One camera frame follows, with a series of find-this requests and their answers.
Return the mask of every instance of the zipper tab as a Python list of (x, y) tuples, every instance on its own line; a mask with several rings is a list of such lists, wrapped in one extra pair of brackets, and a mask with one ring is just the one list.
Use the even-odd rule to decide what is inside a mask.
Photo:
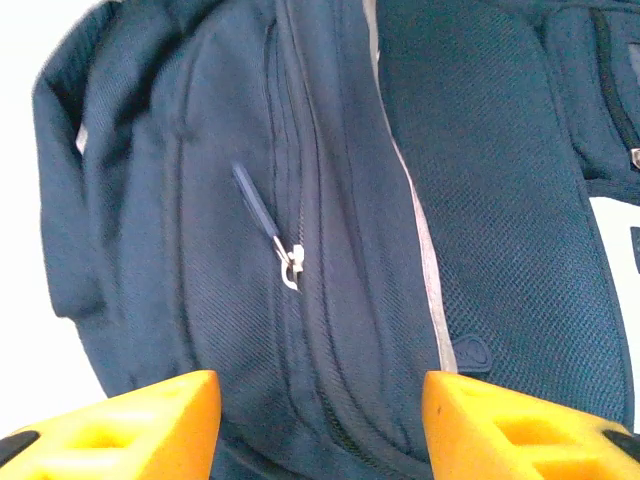
[(297, 292), (299, 290), (299, 276), (304, 270), (304, 247), (302, 245), (294, 245), (293, 251), (287, 253), (286, 261), (282, 257), (280, 257), (280, 260), (282, 281), (291, 290)]
[(302, 245), (294, 245), (293, 251), (287, 252), (282, 243), (280, 230), (262, 201), (249, 172), (239, 163), (233, 164), (233, 176), (236, 179), (244, 203), (251, 212), (260, 229), (273, 242), (276, 255), (280, 259), (280, 275), (284, 284), (291, 290), (298, 291), (299, 276), (304, 269), (304, 248)]

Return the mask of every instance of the side pocket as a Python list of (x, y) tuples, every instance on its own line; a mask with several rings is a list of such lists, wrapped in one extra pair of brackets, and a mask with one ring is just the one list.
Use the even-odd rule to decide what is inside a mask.
[(640, 14), (628, 10), (566, 8), (545, 28), (589, 194), (635, 204), (640, 204), (640, 80), (632, 55), (639, 40)]
[(108, 2), (87, 14), (49, 59), (33, 91), (49, 290), (56, 315), (74, 320), (104, 308), (93, 267), (83, 161), (76, 139), (90, 64), (119, 7)]

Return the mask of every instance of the zipper track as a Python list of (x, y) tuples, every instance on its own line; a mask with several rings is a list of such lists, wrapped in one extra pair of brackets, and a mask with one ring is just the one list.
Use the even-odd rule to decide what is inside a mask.
[[(293, 98), (293, 93), (291, 92), (291, 85), (289, 85), (289, 79), (287, 78), (286, 71), (284, 72), (283, 81), (285, 83), (285, 87), (287, 89), (287, 95), (289, 96), (289, 99)], [(296, 112), (294, 108), (291, 108), (291, 118), (293, 119), (293, 125), (296, 130), (296, 135), (299, 138), (299, 125), (298, 125), (298, 119), (296, 118)], [(300, 191), (299, 191), (299, 200), (298, 200), (297, 243), (299, 245), (302, 245), (302, 247), (304, 248), (304, 185), (303, 185), (302, 177), (303, 177), (303, 166), (302, 166), (302, 160), (300, 159), (298, 161), (298, 183), (300, 184)]]
[(632, 167), (640, 168), (640, 137), (624, 109), (614, 78), (611, 29), (607, 17), (601, 10), (590, 8), (589, 14), (595, 31), (596, 63), (602, 96), (613, 125), (629, 152)]
[(365, 464), (369, 468), (373, 468), (374, 470), (380, 472), (387, 478), (401, 478), (398, 476), (398, 472), (392, 470), (391, 468), (383, 465), (375, 458), (367, 455), (363, 452), (357, 445), (356, 441), (349, 436), (346, 432), (342, 423), (336, 416), (333, 411), (333, 407), (331, 406), (331, 401), (327, 398), (326, 394), (322, 390), (318, 390), (318, 395), (320, 396), (320, 402), (322, 403), (322, 408), (327, 417), (327, 421), (329, 422), (329, 428), (332, 436), (335, 440), (338, 441), (340, 446), (344, 448), (351, 455), (360, 460), (363, 464)]

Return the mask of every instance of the yellow plastic block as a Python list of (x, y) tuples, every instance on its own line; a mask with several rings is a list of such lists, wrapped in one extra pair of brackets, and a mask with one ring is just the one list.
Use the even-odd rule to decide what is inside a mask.
[(619, 424), (456, 374), (427, 374), (436, 480), (632, 480), (640, 465), (602, 435)]
[(176, 377), (22, 429), (0, 480), (206, 480), (220, 416), (215, 373)]

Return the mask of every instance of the navy blue backpack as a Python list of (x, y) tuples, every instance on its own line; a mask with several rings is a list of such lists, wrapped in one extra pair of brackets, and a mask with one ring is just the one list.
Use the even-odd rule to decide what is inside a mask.
[(55, 312), (110, 396), (218, 372), (215, 479), (432, 478), (429, 370), (632, 428), (589, 198), (640, 204), (637, 45), (615, 1), (103, 3), (34, 90)]

